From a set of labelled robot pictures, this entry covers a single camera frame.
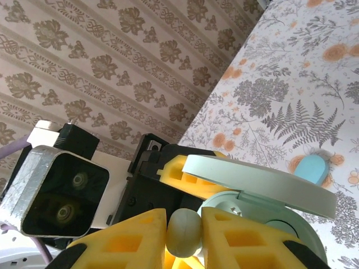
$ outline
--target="fern print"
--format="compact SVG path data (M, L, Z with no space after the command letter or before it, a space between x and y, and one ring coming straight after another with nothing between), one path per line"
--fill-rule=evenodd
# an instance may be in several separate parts
M301 6L303 6L303 2L301 0L292 0L291 4L291 7L286 7L283 10L283 12L280 14L281 17L286 17L291 14L298 16L298 11L300 10Z
M324 78L320 78L319 75L317 75L315 72L307 72L302 71L299 73L299 77L308 77L309 83L316 83L315 88L324 88L327 89L326 92L322 94L322 96L330 96L335 99L339 99L342 102L343 109L344 109L344 101L342 96L340 95L340 92L342 88L340 87L339 80L335 80L333 83L329 81L329 74L325 74Z
M341 27L343 26L338 26L336 22L328 20L325 16L315 16L307 23L307 27L301 27L294 32L296 36L291 36L287 41L289 41L289 45L294 47L300 40L303 40L304 45L301 55L306 56L316 47L325 44L334 30Z
M267 29L274 24L283 24L285 26L284 22L279 20L275 14L272 14L271 16L263 15L263 17L258 22L258 28L265 26L264 29Z
M207 99L211 105L223 104L224 99L221 95L218 95L216 92L213 92Z
M348 258L346 256L341 256L338 259L339 262L345 265L344 269L358 269L359 268L359 259L358 258Z
M221 116L221 118L223 118L223 120L225 120L225 123L228 124L241 124L241 123L245 123L245 122L253 122L255 120L248 120L246 119L243 114L241 113L241 115L239 115L238 113L234 113L234 112L228 112L225 111L224 109L220 109L218 111L218 115Z
M278 64L262 64L256 68L255 71L259 72L260 76L269 77L269 76L289 76L291 71L289 71L288 67L280 68Z
M248 129L243 131L241 148L249 148L249 154L255 158L254 164L270 168L279 160L284 160L287 152L283 146L271 145L270 138L265 129L252 128L248 123Z
M267 116L261 122L266 124L270 132L274 131L277 139L286 138L283 145L294 142L293 149L300 145L318 142L319 147L326 141L330 141L332 146L339 140L338 132L345 120L335 124L338 109L328 118L324 119L324 113L320 107L314 103L314 112L310 116L308 110L303 106L301 100L297 102L294 112L292 105L287 106L286 114L283 114L283 107L271 116Z
M268 37L263 37L256 45L246 45L243 56L249 60L266 58L268 59L268 64L276 64L285 59L290 52L290 50L287 50L287 44L285 42L270 42Z
M358 0L336 1L334 3L334 7L335 7L336 10L345 9L349 15L359 13Z

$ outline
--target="black connector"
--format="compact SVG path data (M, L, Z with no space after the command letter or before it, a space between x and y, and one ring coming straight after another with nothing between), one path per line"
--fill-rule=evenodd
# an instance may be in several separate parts
M71 123L66 123L59 132L54 147L71 151L88 160L92 159L100 139Z
M138 170L139 164L141 164L143 161L148 160L149 155L144 154L144 152L162 151L162 148L166 145L168 145L167 141L154 135L153 133L144 134L141 137L140 143L137 146L134 158L132 159L131 164L128 167L128 172L131 174L135 174L136 170Z

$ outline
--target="white plastic panel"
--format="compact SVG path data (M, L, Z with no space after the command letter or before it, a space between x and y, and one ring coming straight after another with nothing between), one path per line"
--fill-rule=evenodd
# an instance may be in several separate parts
M283 206L335 218L337 199L334 193L282 171L201 155L189 155L182 171L230 189L276 200Z
M53 257L60 253L55 248L48 248ZM9 230L6 233L0 233L0 268L42 269L45 268L45 262L29 237L18 231Z
M110 173L110 180L107 183L91 225L93 228L104 229L108 227L106 224L108 216L116 212L122 199L127 177L132 176L127 172L131 162L100 151L95 152L92 161L107 168Z

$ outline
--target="blue object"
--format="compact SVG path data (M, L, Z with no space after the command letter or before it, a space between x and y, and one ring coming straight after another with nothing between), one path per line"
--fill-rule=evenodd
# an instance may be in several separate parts
M321 185L329 173L329 164L319 155L308 155L298 164L294 175L316 185Z

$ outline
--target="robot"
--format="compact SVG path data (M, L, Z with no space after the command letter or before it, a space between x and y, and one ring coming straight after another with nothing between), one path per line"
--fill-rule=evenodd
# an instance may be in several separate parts
M287 208L335 217L335 195L311 182L153 134L142 137L132 161L96 151L99 140L73 124L40 121L27 143L0 215L9 227L64 250L49 268L147 268L139 260L166 269L328 268L318 235ZM193 231L182 242L185 253L181 230ZM142 240L148 236L152 243ZM140 249L154 252L138 256ZM91 262L97 256L101 265Z

